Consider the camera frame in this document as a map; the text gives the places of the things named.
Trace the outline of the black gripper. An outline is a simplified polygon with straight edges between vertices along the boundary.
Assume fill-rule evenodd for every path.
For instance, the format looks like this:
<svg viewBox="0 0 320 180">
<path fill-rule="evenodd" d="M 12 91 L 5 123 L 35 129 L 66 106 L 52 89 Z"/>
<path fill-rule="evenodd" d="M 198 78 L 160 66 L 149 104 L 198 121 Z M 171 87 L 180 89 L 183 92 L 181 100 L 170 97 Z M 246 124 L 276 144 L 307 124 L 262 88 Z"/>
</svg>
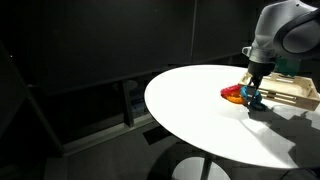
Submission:
<svg viewBox="0 0 320 180">
<path fill-rule="evenodd" d="M 256 63 L 253 61 L 249 62 L 248 65 L 248 72 L 252 75 L 252 78 L 250 79 L 250 87 L 251 88 L 255 88 L 256 90 L 259 89 L 261 82 L 262 82 L 262 78 L 263 76 L 268 76 L 275 68 L 275 64 L 274 63 Z"/>
</svg>

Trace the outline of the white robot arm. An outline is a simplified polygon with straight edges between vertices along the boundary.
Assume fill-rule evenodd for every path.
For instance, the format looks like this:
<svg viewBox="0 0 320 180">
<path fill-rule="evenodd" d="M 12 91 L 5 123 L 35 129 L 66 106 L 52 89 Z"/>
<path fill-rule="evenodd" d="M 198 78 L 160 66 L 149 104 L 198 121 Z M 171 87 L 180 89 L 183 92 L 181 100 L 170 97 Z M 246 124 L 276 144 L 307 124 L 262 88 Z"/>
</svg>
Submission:
<svg viewBox="0 0 320 180">
<path fill-rule="evenodd" d="M 242 53 L 249 58 L 248 85 L 258 89 L 271 73 L 277 56 L 310 59 L 320 52 L 320 9 L 301 0 L 284 0 L 265 6 L 255 28 L 255 37 Z"/>
</svg>

